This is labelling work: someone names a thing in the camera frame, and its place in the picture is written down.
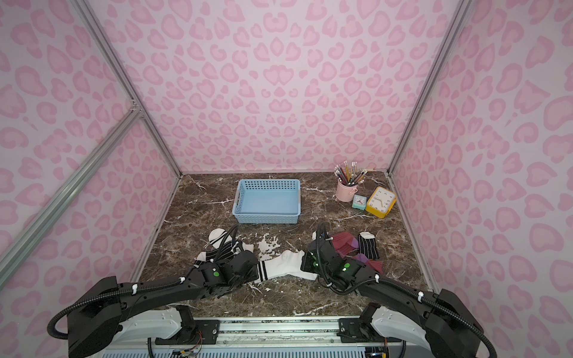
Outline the maroon purple sock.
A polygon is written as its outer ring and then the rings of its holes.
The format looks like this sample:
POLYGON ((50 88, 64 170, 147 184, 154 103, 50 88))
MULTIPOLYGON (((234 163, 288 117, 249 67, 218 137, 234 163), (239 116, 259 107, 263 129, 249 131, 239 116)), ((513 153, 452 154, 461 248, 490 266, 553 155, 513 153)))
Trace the maroon purple sock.
POLYGON ((368 267, 371 267, 372 269, 374 269, 378 273, 383 274, 383 264, 381 261, 369 259, 364 254, 357 254, 354 256, 354 259, 357 261, 360 261, 362 263, 367 264, 368 267))
POLYGON ((358 240, 348 231, 334 234, 332 245, 341 257, 347 257, 350 253, 359 249, 358 240))

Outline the black striped sock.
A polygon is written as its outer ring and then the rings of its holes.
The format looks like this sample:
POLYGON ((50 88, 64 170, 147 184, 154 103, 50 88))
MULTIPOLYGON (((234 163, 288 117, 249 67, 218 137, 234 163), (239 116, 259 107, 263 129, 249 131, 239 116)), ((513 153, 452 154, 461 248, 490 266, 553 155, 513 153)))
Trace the black striped sock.
POLYGON ((233 258, 242 251, 253 252, 254 246, 244 243, 242 240, 228 237, 223 241, 227 231, 222 228, 216 228, 209 234, 208 246, 212 247, 211 251, 201 252, 195 259, 195 265, 199 266, 205 262, 215 262, 218 260, 227 260, 233 258))
POLYGON ((359 252, 370 260, 378 260, 380 258, 376 244, 376 237, 370 232, 364 231, 358 237, 359 252))

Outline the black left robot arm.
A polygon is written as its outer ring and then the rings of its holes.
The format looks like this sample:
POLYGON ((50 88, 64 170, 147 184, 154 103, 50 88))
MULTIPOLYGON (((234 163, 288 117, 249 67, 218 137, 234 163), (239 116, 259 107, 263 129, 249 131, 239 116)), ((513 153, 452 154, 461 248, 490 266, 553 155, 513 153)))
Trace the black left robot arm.
POLYGON ((68 342, 69 357, 104 350, 124 331, 122 323, 141 313, 181 301, 222 297, 264 272, 254 253, 194 265, 186 274, 158 280, 118 283, 105 277, 74 304, 56 313, 46 327, 50 337, 68 342))

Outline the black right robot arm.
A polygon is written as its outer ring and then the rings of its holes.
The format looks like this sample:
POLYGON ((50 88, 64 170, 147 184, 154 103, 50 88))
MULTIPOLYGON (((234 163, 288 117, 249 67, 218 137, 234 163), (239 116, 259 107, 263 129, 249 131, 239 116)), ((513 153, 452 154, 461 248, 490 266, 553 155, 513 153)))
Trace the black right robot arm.
POLYGON ((301 268, 314 271, 337 295, 358 292, 401 313, 422 329, 422 338, 435 357, 476 357, 481 345, 490 357, 498 356, 483 328, 451 291, 434 293, 406 286, 361 261, 341 257, 324 239, 307 246, 301 268))

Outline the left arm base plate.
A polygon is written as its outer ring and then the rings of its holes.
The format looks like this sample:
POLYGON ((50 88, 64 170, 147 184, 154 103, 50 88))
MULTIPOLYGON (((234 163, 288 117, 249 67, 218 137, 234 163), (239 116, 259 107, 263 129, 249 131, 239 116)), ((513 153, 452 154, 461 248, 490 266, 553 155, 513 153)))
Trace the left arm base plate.
POLYGON ((156 345, 215 345, 219 335, 220 320, 194 319, 191 308, 176 305, 181 327, 170 338, 156 338, 156 345))

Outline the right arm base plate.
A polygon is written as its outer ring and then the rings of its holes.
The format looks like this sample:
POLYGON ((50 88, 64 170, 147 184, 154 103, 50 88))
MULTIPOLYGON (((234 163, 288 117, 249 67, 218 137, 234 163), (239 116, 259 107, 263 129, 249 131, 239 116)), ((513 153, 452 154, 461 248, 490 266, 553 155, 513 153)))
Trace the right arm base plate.
POLYGON ((374 329, 373 316, 380 304, 369 303, 357 318, 338 319, 339 330, 337 336, 342 343, 382 343, 386 337, 374 329))

